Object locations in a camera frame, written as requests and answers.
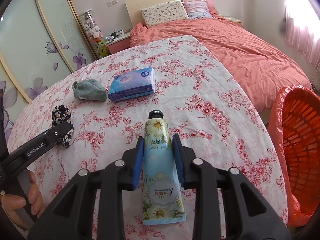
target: floral tablecloth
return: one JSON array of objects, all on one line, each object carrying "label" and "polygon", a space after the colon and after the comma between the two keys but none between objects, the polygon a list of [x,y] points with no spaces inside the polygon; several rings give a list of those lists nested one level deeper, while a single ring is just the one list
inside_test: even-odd
[{"label": "floral tablecloth", "polygon": [[[107,89],[115,75],[153,67],[156,93],[112,103],[76,100],[74,81],[94,78]],[[287,222],[283,177],[271,139],[259,115],[224,66],[192,36],[140,45],[100,59],[39,95],[18,117],[8,141],[10,151],[52,126],[56,105],[71,110],[71,146],[56,146],[29,166],[37,176],[45,204],[79,169],[96,171],[120,159],[143,135],[148,113],[161,110],[171,135],[220,169],[238,167]],[[187,221],[144,226],[142,180],[134,192],[123,192],[125,236],[136,239],[191,239],[194,190],[182,190]],[[94,214],[96,236],[97,214]],[[222,237],[225,225],[222,223]]]}]

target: blue and purple tissue package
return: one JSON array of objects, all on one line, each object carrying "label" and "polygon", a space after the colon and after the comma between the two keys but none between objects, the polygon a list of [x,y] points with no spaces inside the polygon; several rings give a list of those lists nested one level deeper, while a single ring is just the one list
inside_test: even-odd
[{"label": "blue and purple tissue package", "polygon": [[108,92],[111,101],[120,101],[154,94],[156,91],[153,68],[130,71],[113,78]]}]

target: gray-green cloth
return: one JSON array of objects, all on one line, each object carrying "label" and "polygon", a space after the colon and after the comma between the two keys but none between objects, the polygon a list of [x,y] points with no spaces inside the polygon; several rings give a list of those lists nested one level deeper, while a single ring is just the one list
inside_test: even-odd
[{"label": "gray-green cloth", "polygon": [[76,81],[72,84],[76,99],[99,100],[107,99],[106,89],[95,79]]}]

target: light blue tube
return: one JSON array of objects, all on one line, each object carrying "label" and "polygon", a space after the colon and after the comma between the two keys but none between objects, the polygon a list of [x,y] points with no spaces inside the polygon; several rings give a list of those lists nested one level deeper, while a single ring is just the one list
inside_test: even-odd
[{"label": "light blue tube", "polygon": [[146,122],[144,138],[143,224],[183,222],[186,214],[168,125],[162,118],[149,118],[151,119]]}]

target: red plastic bag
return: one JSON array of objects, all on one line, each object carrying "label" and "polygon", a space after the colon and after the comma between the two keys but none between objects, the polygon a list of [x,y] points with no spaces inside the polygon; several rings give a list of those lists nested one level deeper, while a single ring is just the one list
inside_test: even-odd
[{"label": "red plastic bag", "polygon": [[311,90],[282,88],[268,132],[276,148],[288,199],[288,225],[305,225],[320,201],[320,99]]}]

